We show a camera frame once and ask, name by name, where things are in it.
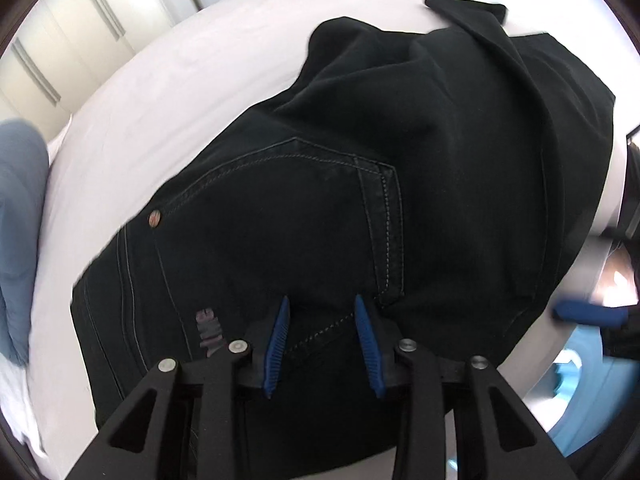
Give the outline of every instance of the bed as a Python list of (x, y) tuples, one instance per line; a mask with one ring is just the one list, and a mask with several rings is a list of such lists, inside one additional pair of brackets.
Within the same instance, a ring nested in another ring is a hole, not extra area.
[[(322, 21), (351, 16), (386, 30), (428, 32), (447, 24), (423, 0), (223, 0), (177, 25), (127, 63), (73, 117), (53, 161), (40, 234), (28, 385), (50, 480), (64, 478), (96, 433), (88, 377), (69, 304), (75, 281), (117, 229), (250, 105), (287, 88)], [(511, 15), (510, 35), (530, 34)], [(625, 176), (616, 130), (592, 232), (615, 222)], [(556, 294), (588, 295), (607, 256), (583, 247)], [(500, 371), (523, 396), (572, 331), (545, 312)], [(447, 439), (453, 452), (452, 420)], [(350, 477), (388, 479), (393, 452), (350, 466)]]

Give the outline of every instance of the black fabric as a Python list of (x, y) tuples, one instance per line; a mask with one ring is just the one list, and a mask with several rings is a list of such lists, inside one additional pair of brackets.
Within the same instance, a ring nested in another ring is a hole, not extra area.
[(354, 462), (396, 441), (353, 323), (370, 294), (436, 354), (508, 355), (588, 232), (614, 97), (506, 9), (427, 0), (451, 26), (319, 25), (297, 81), (165, 183), (74, 289), (98, 425), (166, 356), (206, 356), (287, 294), (271, 401), (244, 406), (254, 478)]
[(638, 221), (640, 214), (640, 148), (634, 143), (626, 147), (625, 190), (622, 195), (622, 207), (618, 227), (629, 236), (625, 248), (631, 259), (634, 270), (636, 288), (640, 290), (640, 229)]
[(628, 321), (620, 328), (601, 328), (602, 354), (608, 357), (640, 361), (640, 312), (631, 309)]
[(640, 383), (606, 430), (567, 457), (579, 480), (636, 480), (640, 470)]

